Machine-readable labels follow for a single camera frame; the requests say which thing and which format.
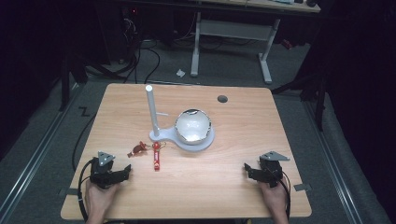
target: white base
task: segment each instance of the white base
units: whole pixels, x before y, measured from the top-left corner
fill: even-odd
[[[262,60],[262,53],[259,53],[260,65],[262,66],[262,76],[266,84],[272,84],[270,70],[268,69],[267,61]]]
[[[191,63],[192,77],[198,77],[198,66],[199,66],[199,50],[196,49],[192,54],[192,63]]]
[[[160,134],[158,136],[154,135],[154,131],[151,131],[149,133],[149,138],[151,141],[172,141],[176,145],[178,145],[180,148],[187,150],[187,151],[192,151],[192,152],[197,152],[197,151],[202,151],[206,148],[208,148],[213,140],[215,139],[215,130],[213,127],[211,128],[209,132],[209,136],[200,144],[198,145],[187,145],[183,142],[181,142],[178,137],[177,137],[177,131],[175,127],[169,128],[169,129],[160,129],[159,130]]]

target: small paper scrap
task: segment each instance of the small paper scrap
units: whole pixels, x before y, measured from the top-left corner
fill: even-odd
[[[176,73],[176,75],[178,75],[179,77],[184,77],[185,74],[186,74],[186,73],[183,72],[183,71],[181,71],[181,69],[178,69],[178,71],[177,71],[177,73]]]

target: metal rail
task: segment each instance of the metal rail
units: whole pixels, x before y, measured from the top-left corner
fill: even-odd
[[[52,143],[53,137],[57,133],[64,116],[70,108],[70,105],[76,99],[76,96],[81,92],[82,87],[78,87],[76,84],[72,89],[72,99],[67,107],[63,111],[59,111],[56,115],[54,121],[51,123],[43,138],[41,139],[38,147],[35,150],[32,158],[27,163],[26,167],[23,169],[20,177],[15,183],[14,187],[8,194],[7,198],[4,200],[0,207],[0,224],[7,223],[11,217],[14,209],[18,205],[21,197],[28,188],[30,182],[35,176],[36,171],[40,167],[41,162],[44,160],[47,152],[50,150],[50,145]]]
[[[340,170],[338,169],[334,157],[332,156],[332,152],[326,141],[326,138],[323,132],[321,132],[318,129],[318,125],[315,123],[315,109],[309,102],[303,102],[303,106],[306,113],[310,116],[310,122],[312,124],[312,127],[314,127],[315,133],[317,134],[318,140],[321,144],[322,153],[326,161],[326,166],[329,169],[332,182],[334,183],[335,189],[337,190],[341,203],[344,206],[344,210],[346,211],[346,215],[349,219],[349,222],[363,223],[361,220],[361,215],[359,214],[359,211],[352,199],[349,188],[346,182],[344,181],[344,178],[342,177]]]

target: desk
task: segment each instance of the desk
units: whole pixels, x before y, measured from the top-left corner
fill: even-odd
[[[82,167],[97,157],[98,150],[116,156],[113,171],[131,163],[131,176],[121,183],[108,218],[269,217],[259,186],[243,169],[245,162],[258,169],[259,156],[269,151],[289,157],[281,166],[292,186],[302,183],[268,89],[153,85],[153,90],[157,111],[168,114],[158,117],[160,128],[171,127],[185,109],[198,108],[212,119],[215,140],[201,152],[168,142],[161,151],[159,172],[153,169],[152,151],[128,158],[139,141],[150,143],[145,85],[110,84],[70,186],[78,187]],[[228,102],[218,102],[219,95],[227,96]],[[310,214],[305,192],[291,187],[290,216]],[[66,196],[61,215],[82,219],[76,195]]]
[[[203,0],[203,2],[220,3],[224,5],[239,5],[244,7],[264,7],[298,12],[320,12],[320,8],[318,6],[309,7],[305,2],[302,4],[290,5],[268,0]],[[276,19],[273,25],[256,25],[238,22],[202,20],[201,13],[198,12],[195,25],[195,45],[192,54],[191,76],[198,76],[200,35],[217,35],[265,41],[266,44],[263,48],[263,52],[259,53],[258,56],[260,65],[262,67],[262,76],[264,78],[264,82],[271,84],[271,74],[266,60],[273,44],[279,23],[280,19]]]

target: table leg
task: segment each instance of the table leg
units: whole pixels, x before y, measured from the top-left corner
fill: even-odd
[[[192,54],[191,63],[191,76],[198,77],[198,66],[199,66],[199,37],[201,33],[201,12],[197,12],[197,22],[195,25],[195,46]]]
[[[264,77],[264,82],[266,84],[272,83],[271,74],[270,74],[270,71],[268,69],[268,64],[267,64],[267,57],[268,57],[268,53],[270,52],[271,46],[274,42],[274,38],[275,38],[277,27],[279,26],[279,23],[280,23],[280,19],[276,19],[274,22],[274,25],[271,28],[271,32],[269,34],[264,53],[259,53],[260,65],[262,66],[262,75]]]

